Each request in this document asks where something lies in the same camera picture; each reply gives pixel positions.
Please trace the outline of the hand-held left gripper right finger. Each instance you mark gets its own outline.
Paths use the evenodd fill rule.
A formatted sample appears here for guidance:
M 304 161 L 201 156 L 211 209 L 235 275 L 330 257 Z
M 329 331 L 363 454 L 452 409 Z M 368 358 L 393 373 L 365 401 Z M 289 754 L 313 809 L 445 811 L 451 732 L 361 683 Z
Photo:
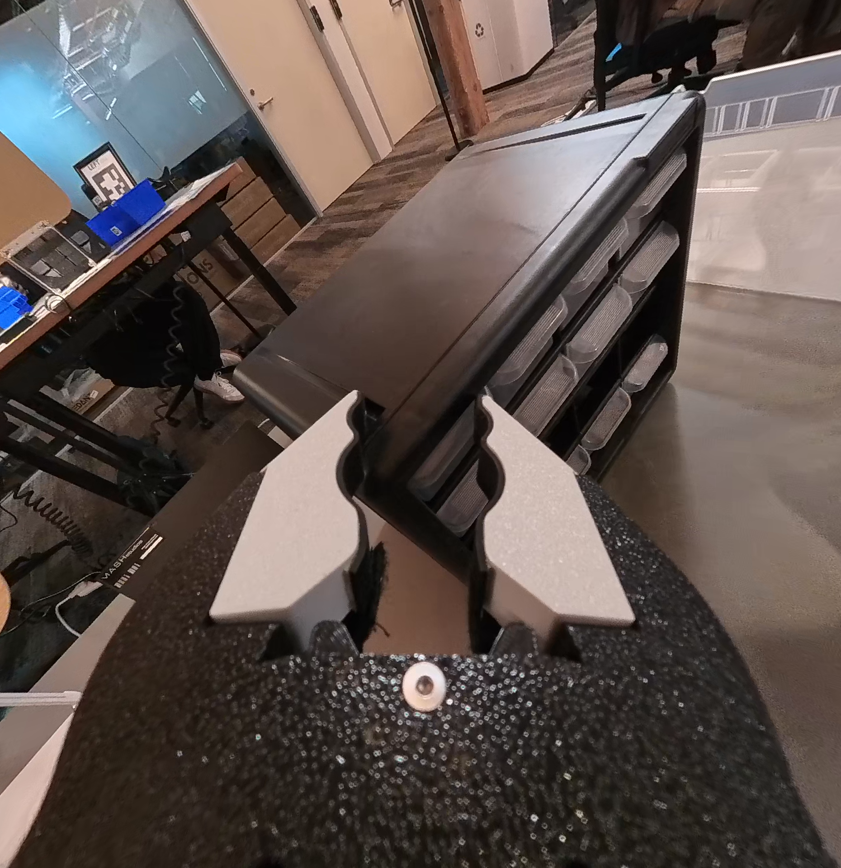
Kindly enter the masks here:
M 476 523 L 481 606 L 502 627 L 529 627 L 542 646 L 563 627 L 636 624 L 624 587 L 565 461 L 491 396 L 476 405 Z

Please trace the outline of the clear box with black inserts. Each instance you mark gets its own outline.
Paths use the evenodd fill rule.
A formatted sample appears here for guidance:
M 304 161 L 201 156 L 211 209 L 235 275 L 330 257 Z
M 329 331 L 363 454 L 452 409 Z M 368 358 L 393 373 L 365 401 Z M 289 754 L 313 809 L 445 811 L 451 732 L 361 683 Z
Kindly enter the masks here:
M 96 267 L 80 246 L 48 222 L 37 222 L 0 248 L 1 260 L 47 292 L 62 294 Z

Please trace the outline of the wooden table with black legs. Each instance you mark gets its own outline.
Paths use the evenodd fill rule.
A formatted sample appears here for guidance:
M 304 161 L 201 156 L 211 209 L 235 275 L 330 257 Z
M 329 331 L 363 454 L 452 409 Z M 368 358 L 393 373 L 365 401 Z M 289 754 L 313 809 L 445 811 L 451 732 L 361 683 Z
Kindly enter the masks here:
M 223 238 L 270 298 L 287 315 L 296 304 L 269 269 L 237 236 L 217 199 L 241 175 L 237 162 L 207 175 L 175 195 L 153 221 L 116 247 L 59 299 L 57 308 L 41 307 L 35 320 L 0 344 L 0 393 L 23 401 L 38 392 L 58 371 L 84 356 L 90 344 L 110 331 L 153 292 L 174 278 L 193 258 Z M 180 241 L 126 288 L 109 287 L 170 235 L 186 231 Z

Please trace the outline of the white shoe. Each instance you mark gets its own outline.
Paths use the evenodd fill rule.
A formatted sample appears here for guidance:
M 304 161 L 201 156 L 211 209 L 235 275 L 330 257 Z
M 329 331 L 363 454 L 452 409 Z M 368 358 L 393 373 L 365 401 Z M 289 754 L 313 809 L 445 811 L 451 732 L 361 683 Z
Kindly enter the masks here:
M 227 405 L 239 405 L 245 401 L 241 391 L 220 373 L 214 373 L 210 379 L 195 377 L 193 388 L 196 392 L 213 396 Z

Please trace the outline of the rows of clear cabinet drawers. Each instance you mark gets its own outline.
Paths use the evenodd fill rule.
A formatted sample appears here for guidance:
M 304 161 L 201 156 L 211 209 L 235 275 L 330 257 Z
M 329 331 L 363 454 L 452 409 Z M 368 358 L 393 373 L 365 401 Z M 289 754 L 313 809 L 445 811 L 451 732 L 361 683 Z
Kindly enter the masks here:
M 466 539 L 486 499 L 461 423 L 490 395 L 562 459 L 598 474 L 676 366 L 700 147 L 612 136 L 473 149 L 412 201 L 394 240 L 375 489 L 416 536 Z

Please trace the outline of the blue plastic bin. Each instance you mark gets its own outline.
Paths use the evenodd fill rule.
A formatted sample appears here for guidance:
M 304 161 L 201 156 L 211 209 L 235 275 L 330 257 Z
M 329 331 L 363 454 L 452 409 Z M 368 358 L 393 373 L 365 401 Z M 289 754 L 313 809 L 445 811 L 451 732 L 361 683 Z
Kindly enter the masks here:
M 103 244 L 114 248 L 165 209 L 166 202 L 152 180 L 144 179 L 85 225 Z
M 32 310 L 33 306 L 23 292 L 0 286 L 0 334 L 23 320 Z

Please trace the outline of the black stand pole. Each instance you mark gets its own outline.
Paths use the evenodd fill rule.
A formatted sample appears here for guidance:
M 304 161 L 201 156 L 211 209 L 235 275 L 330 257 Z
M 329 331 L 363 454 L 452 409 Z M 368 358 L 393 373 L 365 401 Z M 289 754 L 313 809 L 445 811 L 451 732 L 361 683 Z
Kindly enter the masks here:
M 433 39 L 431 36 L 428 36 L 426 34 L 426 30 L 422 27 L 421 23 L 418 23 L 418 27 L 423 46 L 423 52 L 426 58 L 426 65 L 430 77 L 433 81 L 434 90 L 438 97 L 438 103 L 441 108 L 441 112 L 445 118 L 448 132 L 452 141 L 452 146 L 450 146 L 445 153 L 445 161 L 450 162 L 454 160 L 457 156 L 459 156 L 459 154 L 463 150 L 472 146 L 473 141 L 471 139 L 461 138 L 458 135 L 457 125 L 452 116 L 452 112 L 448 104 L 448 97 L 444 88 L 444 72 L 440 70 L 439 65 L 437 64 L 437 59 L 434 52 Z

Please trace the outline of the wooden pillar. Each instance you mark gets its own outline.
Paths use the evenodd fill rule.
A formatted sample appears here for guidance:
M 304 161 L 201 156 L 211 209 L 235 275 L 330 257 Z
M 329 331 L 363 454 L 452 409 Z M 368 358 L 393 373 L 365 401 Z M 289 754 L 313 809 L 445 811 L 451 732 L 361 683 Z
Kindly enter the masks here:
M 460 131 L 475 136 L 489 122 L 465 20 L 458 1 L 423 1 Z

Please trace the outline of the white cabinet with recycling symbol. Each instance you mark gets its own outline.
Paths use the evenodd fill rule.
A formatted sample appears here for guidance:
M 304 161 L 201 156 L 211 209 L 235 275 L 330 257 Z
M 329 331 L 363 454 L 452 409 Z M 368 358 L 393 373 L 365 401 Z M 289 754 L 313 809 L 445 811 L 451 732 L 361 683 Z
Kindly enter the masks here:
M 547 1 L 462 1 L 484 92 L 525 79 L 553 52 Z

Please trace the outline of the tan rounded board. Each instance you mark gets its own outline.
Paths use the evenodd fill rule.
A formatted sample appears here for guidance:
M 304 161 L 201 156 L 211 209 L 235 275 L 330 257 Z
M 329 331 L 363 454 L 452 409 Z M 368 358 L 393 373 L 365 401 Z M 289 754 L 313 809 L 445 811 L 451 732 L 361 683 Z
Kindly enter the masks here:
M 18 236 L 37 223 L 54 226 L 70 211 L 65 191 L 0 132 L 0 264 Z

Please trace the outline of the black white printed tag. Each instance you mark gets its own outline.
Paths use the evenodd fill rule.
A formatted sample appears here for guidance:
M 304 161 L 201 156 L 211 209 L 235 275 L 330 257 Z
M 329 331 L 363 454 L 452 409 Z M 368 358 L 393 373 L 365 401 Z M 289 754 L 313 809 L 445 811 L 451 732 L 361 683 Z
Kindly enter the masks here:
M 85 196 L 98 212 L 110 207 L 137 185 L 116 149 L 105 142 L 73 164 Z

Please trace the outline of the black drawer cabinet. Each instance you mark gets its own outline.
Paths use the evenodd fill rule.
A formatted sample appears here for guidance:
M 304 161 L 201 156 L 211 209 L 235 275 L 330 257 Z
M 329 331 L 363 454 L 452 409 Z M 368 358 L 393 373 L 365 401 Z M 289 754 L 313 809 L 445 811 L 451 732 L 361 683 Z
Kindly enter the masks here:
M 470 146 L 236 368 L 296 438 L 357 390 L 361 500 L 461 580 L 492 396 L 600 481 L 675 372 L 705 123 L 679 91 Z

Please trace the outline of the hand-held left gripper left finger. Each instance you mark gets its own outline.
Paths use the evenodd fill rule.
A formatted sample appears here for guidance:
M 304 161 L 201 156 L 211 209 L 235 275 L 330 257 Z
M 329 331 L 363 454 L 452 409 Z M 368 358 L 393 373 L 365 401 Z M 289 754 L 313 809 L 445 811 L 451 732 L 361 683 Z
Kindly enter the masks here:
M 360 612 L 354 586 L 367 521 L 354 495 L 364 419 L 363 396 L 352 391 L 265 467 L 212 622 L 280 624 L 291 638 L 310 638 L 318 623 Z

